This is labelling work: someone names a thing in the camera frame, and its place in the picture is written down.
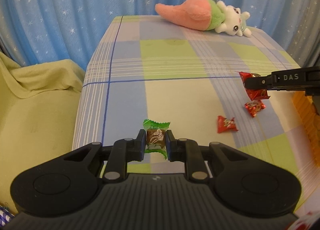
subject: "chocolate candy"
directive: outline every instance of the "chocolate candy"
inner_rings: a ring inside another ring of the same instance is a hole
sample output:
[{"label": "chocolate candy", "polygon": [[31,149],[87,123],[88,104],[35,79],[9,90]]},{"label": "chocolate candy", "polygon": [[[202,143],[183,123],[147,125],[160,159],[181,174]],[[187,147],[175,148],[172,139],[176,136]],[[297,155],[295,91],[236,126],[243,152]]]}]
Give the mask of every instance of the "chocolate candy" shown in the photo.
[{"label": "chocolate candy", "polygon": [[[246,72],[239,72],[243,86],[244,82],[247,78],[251,77],[258,77],[260,76],[259,74],[255,73],[246,73]],[[269,99],[270,97],[268,96],[268,92],[266,89],[260,89],[260,90],[252,90],[252,89],[246,89],[244,87],[245,91],[247,92],[248,97],[250,98],[251,101],[253,100],[262,100],[262,99]]]},{"label": "chocolate candy", "polygon": [[265,104],[261,100],[255,100],[244,104],[249,114],[252,117],[256,117],[257,113],[262,109],[265,109]]},{"label": "chocolate candy", "polygon": [[225,118],[221,115],[218,116],[218,133],[225,131],[238,131],[235,123],[235,118],[232,119]]},{"label": "chocolate candy", "polygon": [[163,129],[147,129],[148,149],[162,149],[165,147]]}]

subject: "candy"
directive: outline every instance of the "candy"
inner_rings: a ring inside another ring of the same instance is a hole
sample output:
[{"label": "candy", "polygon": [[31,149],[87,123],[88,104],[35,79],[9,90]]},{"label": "candy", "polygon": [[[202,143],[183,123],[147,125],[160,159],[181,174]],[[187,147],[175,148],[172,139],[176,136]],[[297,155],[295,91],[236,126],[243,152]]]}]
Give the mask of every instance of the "candy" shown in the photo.
[{"label": "candy", "polygon": [[149,119],[143,121],[143,127],[147,131],[147,145],[145,153],[158,152],[167,159],[165,147],[165,131],[169,128],[170,122],[158,123]]},{"label": "candy", "polygon": [[265,109],[265,104],[261,100],[255,100],[244,104],[244,107],[247,109],[249,114],[252,117],[256,117],[257,113],[262,109]]},{"label": "candy", "polygon": [[235,123],[235,118],[228,119],[221,115],[218,116],[218,133],[225,131],[238,131]]},{"label": "candy", "polygon": [[[246,73],[246,72],[239,72],[243,86],[244,82],[247,78],[251,77],[257,77],[258,74],[254,73]],[[268,96],[268,92],[266,89],[260,89],[260,90],[252,90],[252,89],[246,89],[244,87],[245,91],[247,92],[248,97],[250,98],[251,101],[253,100],[262,100],[262,99],[269,99],[270,97]]]}]

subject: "blue line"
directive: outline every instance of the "blue line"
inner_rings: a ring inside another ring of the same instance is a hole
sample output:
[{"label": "blue line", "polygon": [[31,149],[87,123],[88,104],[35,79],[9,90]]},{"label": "blue line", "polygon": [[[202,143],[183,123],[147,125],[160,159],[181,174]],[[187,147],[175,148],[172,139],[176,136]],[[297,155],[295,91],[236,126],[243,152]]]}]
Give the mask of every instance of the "blue line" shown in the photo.
[{"label": "blue line", "polygon": [[180,80],[180,79],[204,79],[204,78],[240,78],[239,76],[227,76],[227,77],[194,77],[194,78],[155,78],[155,79],[134,79],[134,80],[117,80],[117,81],[101,81],[101,82],[90,82],[83,86],[91,84],[104,84],[104,83],[119,83],[119,82],[139,82],[139,81],[157,81],[157,80]]},{"label": "blue line", "polygon": [[[110,79],[111,79],[111,65],[112,65],[112,59],[113,59],[113,52],[115,51],[116,41],[117,41],[118,34],[119,34],[119,31],[120,31],[120,26],[121,26],[121,23],[122,23],[122,18],[123,18],[123,16],[121,17],[120,24],[119,24],[119,28],[118,28],[118,31],[117,31],[117,34],[116,34],[116,38],[115,38],[115,42],[113,43],[113,48],[112,48],[112,53],[111,53],[111,59],[110,59],[109,81],[110,81]],[[103,146],[104,130],[105,130],[105,126],[106,126],[106,119],[107,119],[107,109],[108,109],[108,100],[109,100],[109,90],[110,90],[110,83],[108,83],[108,91],[107,91],[106,107],[105,107],[105,109],[104,109],[103,126],[102,126],[102,139],[101,139],[102,146]]]}]

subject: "orange object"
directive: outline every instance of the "orange object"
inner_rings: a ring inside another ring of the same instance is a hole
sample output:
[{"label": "orange object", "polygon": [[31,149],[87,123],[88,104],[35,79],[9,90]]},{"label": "orange object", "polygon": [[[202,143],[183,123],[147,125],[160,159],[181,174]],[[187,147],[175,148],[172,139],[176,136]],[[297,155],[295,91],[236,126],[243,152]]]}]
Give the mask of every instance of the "orange object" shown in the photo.
[{"label": "orange object", "polygon": [[320,166],[320,116],[312,102],[312,97],[306,97],[304,91],[296,91],[292,100],[308,135],[314,160]]}]

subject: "green candy wrapper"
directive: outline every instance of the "green candy wrapper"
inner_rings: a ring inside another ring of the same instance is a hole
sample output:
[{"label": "green candy wrapper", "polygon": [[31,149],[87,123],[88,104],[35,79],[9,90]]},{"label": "green candy wrapper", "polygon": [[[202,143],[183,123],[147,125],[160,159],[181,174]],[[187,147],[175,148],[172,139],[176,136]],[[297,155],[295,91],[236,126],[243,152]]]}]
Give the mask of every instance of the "green candy wrapper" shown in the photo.
[{"label": "green candy wrapper", "polygon": [[143,121],[143,127],[147,132],[145,153],[158,152],[161,153],[165,159],[168,158],[164,135],[169,125],[170,122],[158,123],[149,119]]}]

